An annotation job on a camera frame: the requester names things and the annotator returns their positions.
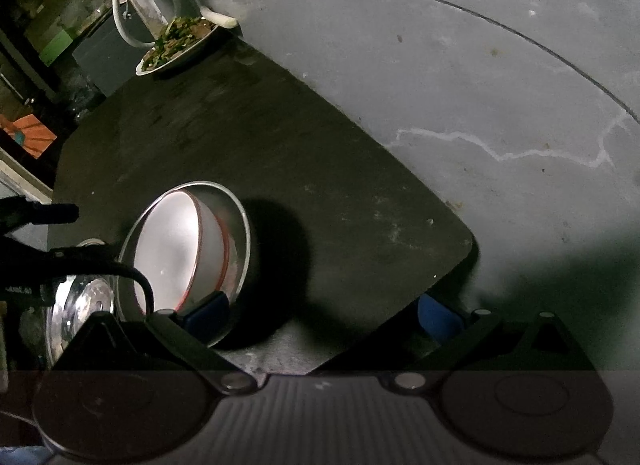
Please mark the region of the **stainless steel deep bowl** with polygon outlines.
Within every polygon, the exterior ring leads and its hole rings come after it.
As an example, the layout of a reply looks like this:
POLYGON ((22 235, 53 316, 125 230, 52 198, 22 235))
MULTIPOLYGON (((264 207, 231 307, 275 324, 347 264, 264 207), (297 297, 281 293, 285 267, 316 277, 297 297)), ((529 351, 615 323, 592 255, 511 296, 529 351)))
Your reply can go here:
POLYGON ((253 239, 250 222, 245 207, 228 188, 220 183, 200 180, 176 185, 160 194, 143 209, 132 225, 124 243, 122 243, 122 248, 120 248, 119 260, 127 266, 134 267, 134 252, 144 219, 163 197, 175 191, 188 191, 201 199, 226 227, 229 234, 229 266, 221 288, 216 292, 223 292, 227 295, 231 305, 230 320, 228 326, 224 328, 224 333, 208 336, 206 339, 206 346, 213 347, 229 336, 233 324, 238 321, 239 295, 246 287, 247 275, 250 273, 252 265, 253 239))

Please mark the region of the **white red-rimmed small bowl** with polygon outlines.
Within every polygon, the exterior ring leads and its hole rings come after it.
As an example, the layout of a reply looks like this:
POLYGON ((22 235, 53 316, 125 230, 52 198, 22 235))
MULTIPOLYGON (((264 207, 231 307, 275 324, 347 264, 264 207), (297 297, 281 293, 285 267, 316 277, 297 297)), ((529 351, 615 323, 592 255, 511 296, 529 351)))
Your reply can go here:
POLYGON ((163 197, 142 223, 134 269, 150 282, 157 310, 186 310, 221 288, 230 257, 226 227, 188 191, 163 197))

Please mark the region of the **stainless steel round plate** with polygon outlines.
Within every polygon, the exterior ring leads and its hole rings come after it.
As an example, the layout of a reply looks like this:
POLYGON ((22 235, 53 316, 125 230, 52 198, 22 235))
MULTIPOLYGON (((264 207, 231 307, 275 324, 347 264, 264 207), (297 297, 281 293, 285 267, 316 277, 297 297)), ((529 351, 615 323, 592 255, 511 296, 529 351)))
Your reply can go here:
POLYGON ((47 307, 44 347, 49 367, 96 312, 115 312, 116 277, 94 271, 86 255, 63 263, 66 277, 56 283, 53 305, 47 307))

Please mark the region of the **orange patterned cloth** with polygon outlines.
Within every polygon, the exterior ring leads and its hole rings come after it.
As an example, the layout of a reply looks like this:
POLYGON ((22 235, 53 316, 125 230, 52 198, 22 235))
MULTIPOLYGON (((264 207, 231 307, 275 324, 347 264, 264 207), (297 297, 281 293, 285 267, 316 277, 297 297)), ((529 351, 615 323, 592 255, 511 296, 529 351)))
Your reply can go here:
POLYGON ((55 134, 34 114, 15 120, 1 115, 1 130, 34 159, 38 159, 56 140, 55 134))

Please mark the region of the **black rectangular table mat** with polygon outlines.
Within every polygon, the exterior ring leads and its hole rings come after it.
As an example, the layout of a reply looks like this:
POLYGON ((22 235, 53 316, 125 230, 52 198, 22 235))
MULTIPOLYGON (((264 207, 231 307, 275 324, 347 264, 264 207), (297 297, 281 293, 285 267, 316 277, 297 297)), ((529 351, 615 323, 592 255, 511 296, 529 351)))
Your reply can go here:
POLYGON ((78 220, 52 246, 122 243, 174 186, 230 188, 255 228, 256 289, 279 318, 370 331, 469 257, 471 231, 411 171, 269 58, 239 46, 126 82, 63 147, 78 220))

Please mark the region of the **white plate of stir-fry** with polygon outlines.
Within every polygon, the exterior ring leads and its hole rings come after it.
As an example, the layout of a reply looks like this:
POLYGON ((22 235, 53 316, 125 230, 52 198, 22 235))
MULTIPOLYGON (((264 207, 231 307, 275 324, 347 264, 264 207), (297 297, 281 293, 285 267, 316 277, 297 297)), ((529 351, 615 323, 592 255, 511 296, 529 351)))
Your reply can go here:
POLYGON ((176 17, 152 43, 136 67, 136 75, 141 77, 158 72, 186 58, 209 36, 216 32, 218 25, 205 17, 176 17))

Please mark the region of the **white scallion stalk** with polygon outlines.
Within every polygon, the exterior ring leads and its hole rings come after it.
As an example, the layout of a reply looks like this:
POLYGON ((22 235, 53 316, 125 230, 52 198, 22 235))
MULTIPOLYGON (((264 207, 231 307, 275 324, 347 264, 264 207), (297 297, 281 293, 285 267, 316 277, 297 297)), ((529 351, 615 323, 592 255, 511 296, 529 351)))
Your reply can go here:
POLYGON ((200 6, 200 13, 206 21, 213 23, 214 25, 224 29, 234 29, 239 26, 238 20, 229 15, 224 15, 218 12, 214 12, 207 6, 200 6))

